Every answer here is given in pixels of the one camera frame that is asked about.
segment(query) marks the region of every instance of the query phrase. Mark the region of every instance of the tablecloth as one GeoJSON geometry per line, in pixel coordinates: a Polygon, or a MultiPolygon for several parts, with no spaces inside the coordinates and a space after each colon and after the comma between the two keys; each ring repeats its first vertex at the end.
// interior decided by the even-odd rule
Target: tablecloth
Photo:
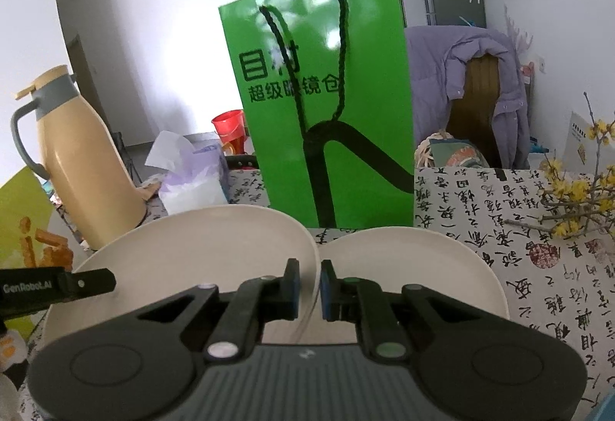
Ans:
{"type": "MultiPolygon", "coordinates": [[[[435,230],[476,251],[500,280],[514,322],[572,346],[587,367],[587,388],[574,416],[582,421],[615,385],[615,246],[598,232],[574,241],[505,225],[536,221],[546,211],[539,171],[440,168],[417,170],[415,226],[435,230]]],[[[258,170],[231,173],[232,201],[269,206],[258,170]]],[[[145,222],[166,212],[158,198],[145,222]]],[[[318,244],[355,230],[312,228],[318,244]]],[[[41,326],[30,341],[29,360],[41,345],[41,326]]],[[[38,421],[27,386],[20,389],[24,420],[38,421]]]]}

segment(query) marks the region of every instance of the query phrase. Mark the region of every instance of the wooden chair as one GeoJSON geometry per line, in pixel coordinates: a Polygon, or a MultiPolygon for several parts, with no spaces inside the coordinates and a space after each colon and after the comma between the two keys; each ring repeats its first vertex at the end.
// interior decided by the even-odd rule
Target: wooden chair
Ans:
{"type": "Polygon", "coordinates": [[[499,60],[492,55],[467,63],[465,94],[453,100],[447,131],[459,140],[470,140],[491,167],[502,167],[491,120],[499,98],[499,60]]]}

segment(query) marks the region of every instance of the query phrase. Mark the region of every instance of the plate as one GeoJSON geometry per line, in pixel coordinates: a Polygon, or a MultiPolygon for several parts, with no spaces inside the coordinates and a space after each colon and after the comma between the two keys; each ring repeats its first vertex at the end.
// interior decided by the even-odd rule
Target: plate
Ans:
{"type": "Polygon", "coordinates": [[[263,341],[295,343],[316,300],[318,247],[298,221],[260,206],[213,206],[143,225],[92,255],[76,271],[108,268],[115,291],[52,305],[44,343],[155,303],[202,283],[221,292],[263,275],[282,276],[288,258],[299,260],[299,318],[265,325],[263,341]]]}
{"type": "MultiPolygon", "coordinates": [[[[460,242],[423,228],[389,226],[340,237],[321,246],[336,276],[376,281],[383,291],[421,284],[482,310],[509,318],[504,290],[491,268],[460,242]]],[[[300,343],[356,343],[353,324],[322,319],[320,297],[300,343]]]]}

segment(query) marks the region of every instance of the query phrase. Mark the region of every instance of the green package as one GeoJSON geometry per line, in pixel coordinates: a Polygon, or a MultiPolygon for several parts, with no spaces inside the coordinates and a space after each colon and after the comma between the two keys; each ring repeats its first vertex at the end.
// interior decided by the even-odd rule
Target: green package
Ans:
{"type": "Polygon", "coordinates": [[[240,0],[219,11],[271,207],[307,227],[411,226],[399,0],[240,0]]]}

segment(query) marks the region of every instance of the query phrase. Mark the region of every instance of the purple jacket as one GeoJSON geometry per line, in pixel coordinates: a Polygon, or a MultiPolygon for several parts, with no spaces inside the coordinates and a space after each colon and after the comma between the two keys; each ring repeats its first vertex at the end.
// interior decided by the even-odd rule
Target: purple jacket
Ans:
{"type": "Polygon", "coordinates": [[[490,53],[499,58],[500,96],[491,127],[504,169],[528,167],[528,102],[512,41],[493,29],[456,25],[405,30],[412,85],[414,144],[440,129],[451,115],[451,100],[463,98],[465,64],[490,53]]]}

